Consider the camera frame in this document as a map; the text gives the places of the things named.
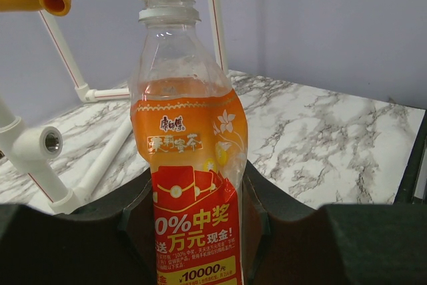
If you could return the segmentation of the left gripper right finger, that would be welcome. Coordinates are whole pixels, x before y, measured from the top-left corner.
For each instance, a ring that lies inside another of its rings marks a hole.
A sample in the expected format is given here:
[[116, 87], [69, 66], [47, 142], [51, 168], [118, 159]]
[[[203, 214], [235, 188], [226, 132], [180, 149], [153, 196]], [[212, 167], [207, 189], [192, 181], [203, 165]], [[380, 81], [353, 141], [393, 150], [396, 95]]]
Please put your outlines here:
[[426, 206], [297, 201], [247, 164], [246, 284], [425, 284]]

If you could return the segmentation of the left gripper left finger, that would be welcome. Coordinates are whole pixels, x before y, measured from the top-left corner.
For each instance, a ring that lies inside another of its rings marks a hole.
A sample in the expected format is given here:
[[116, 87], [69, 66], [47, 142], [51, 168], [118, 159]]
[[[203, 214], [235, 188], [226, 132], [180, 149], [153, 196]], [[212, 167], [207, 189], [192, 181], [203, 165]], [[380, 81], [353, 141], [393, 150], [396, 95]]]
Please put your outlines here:
[[1, 205], [2, 284], [155, 284], [151, 176], [71, 214]]

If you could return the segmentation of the orange label tea bottle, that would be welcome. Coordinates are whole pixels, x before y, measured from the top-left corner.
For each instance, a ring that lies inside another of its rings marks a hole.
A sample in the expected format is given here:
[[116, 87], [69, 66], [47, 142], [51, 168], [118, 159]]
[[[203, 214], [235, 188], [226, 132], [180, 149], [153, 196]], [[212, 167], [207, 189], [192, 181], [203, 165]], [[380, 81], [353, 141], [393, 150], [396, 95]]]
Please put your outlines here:
[[151, 171], [157, 283], [242, 284], [244, 109], [197, 38], [194, 0], [142, 1], [130, 116]]

